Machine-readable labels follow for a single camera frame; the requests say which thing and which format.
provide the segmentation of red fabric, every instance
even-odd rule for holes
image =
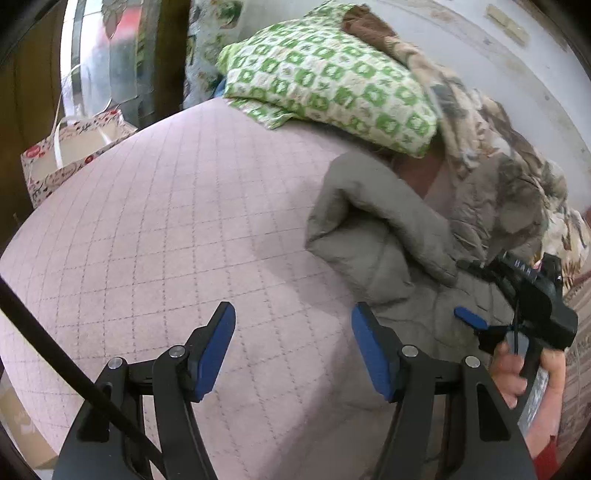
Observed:
[[[550,443],[534,459],[534,467],[538,480],[550,480],[550,477],[558,470],[558,462],[556,461],[556,437],[551,437]]]

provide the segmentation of blue gripper pad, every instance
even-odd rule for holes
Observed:
[[[213,333],[210,333],[209,341],[197,367],[197,382],[195,384],[197,401],[202,401],[203,397],[213,389],[234,334],[236,311],[231,303],[222,302],[220,304],[207,324],[207,327],[210,326],[213,328]]]
[[[381,393],[384,399],[392,401],[394,389],[390,382],[389,362],[376,340],[375,331],[369,326],[371,320],[380,326],[377,320],[366,318],[359,306],[353,309],[351,326],[371,381],[376,391]]]
[[[453,309],[453,314],[456,316],[456,318],[459,318],[474,328],[474,330],[488,330],[488,323],[486,320],[478,316],[476,313],[471,312],[467,308],[456,307]]]

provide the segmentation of metal screw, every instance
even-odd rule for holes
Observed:
[[[402,354],[404,356],[415,357],[418,355],[418,348],[414,345],[404,345],[402,347]]]
[[[185,353],[185,347],[183,347],[182,345],[175,345],[174,347],[172,347],[169,351],[168,354],[172,357],[172,358],[179,358],[180,356],[183,356]]]
[[[112,358],[109,360],[109,363],[107,363],[107,367],[111,370],[117,370],[121,365],[123,365],[123,359],[120,356]]]
[[[475,356],[467,356],[466,357],[466,365],[470,368],[478,368],[480,366],[480,360],[478,360]]]

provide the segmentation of white wall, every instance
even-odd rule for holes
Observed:
[[[243,36],[304,15],[320,0],[250,0]],[[365,0],[405,40],[500,101],[517,131],[559,164],[570,203],[591,205],[591,81],[570,48],[563,51],[512,0]],[[521,47],[485,17],[498,6],[530,35]]]

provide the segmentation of bedding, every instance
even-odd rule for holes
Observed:
[[[500,103],[479,90],[468,89],[453,70],[436,64],[416,45],[399,38],[366,5],[348,10],[342,29],[401,62],[422,85],[438,111],[445,155],[456,184],[498,154],[511,158],[515,168],[527,172],[543,194],[543,204],[536,208],[541,209],[546,225],[539,248],[528,260],[534,264],[544,253],[560,257],[567,293],[589,255],[591,232],[580,213],[567,202],[566,179],[560,167],[513,129]],[[515,210],[528,215],[524,210]]]
[[[331,0],[227,46],[217,64],[224,97],[268,128],[310,119],[422,157],[436,114],[408,69],[340,30],[352,6]]]

